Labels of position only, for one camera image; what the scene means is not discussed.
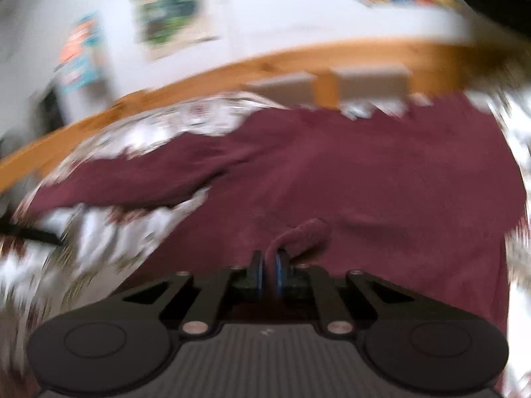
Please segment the wooden bed frame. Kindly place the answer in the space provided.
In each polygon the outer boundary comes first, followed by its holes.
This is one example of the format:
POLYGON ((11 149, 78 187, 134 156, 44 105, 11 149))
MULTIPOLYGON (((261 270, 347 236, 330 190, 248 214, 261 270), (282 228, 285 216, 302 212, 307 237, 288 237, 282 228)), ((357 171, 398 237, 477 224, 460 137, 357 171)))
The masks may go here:
POLYGON ((315 104, 333 109, 339 105, 339 78, 333 72, 336 68, 403 66, 411 70, 410 91, 440 94, 464 87, 472 76, 489 72, 514 54, 513 48, 499 44, 353 39, 244 59, 157 90, 125 95, 109 109, 38 139, 2 160, 1 188, 7 190, 31 173, 47 175, 76 145, 119 119, 196 97, 235 91, 253 81, 307 72, 315 77, 311 85, 315 104))

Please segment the orange teal poster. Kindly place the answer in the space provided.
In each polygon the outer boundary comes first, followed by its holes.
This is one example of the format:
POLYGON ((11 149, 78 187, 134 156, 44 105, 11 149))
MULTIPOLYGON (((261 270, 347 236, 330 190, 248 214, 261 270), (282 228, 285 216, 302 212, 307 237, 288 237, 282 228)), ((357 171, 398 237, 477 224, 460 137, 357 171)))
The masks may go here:
POLYGON ((94 14, 84 16, 73 26, 54 71, 67 92, 103 80, 102 41, 94 14))

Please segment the green comic poster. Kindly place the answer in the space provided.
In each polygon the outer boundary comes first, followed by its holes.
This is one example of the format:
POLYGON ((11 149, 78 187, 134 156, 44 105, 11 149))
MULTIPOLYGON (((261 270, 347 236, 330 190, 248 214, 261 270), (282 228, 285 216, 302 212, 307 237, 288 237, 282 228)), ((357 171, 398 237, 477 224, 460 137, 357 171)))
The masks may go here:
POLYGON ((209 0, 132 0, 139 42, 150 59, 218 38, 209 0))

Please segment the maroon sweater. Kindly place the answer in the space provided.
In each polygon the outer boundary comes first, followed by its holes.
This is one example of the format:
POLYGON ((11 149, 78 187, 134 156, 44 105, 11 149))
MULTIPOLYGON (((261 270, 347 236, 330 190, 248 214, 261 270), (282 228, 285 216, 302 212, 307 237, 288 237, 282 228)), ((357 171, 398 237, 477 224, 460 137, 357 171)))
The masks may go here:
POLYGON ((350 120, 266 109, 220 137, 87 161, 61 207, 207 198, 116 292, 33 333, 43 397, 493 397, 505 236, 526 191, 464 95, 350 120))

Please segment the floral white bedspread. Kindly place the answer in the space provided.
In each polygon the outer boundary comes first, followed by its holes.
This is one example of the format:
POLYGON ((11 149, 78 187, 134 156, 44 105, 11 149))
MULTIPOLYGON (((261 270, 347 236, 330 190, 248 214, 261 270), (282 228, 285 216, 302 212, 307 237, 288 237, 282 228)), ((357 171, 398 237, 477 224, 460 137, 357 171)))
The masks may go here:
POLYGON ((275 109, 254 95, 152 110, 80 147, 14 222, 61 245, 1 240, 1 394, 26 393, 25 347, 42 322, 188 271, 274 257, 333 276, 364 270, 505 329, 505 239, 526 189, 489 113, 466 95, 401 114, 275 109))

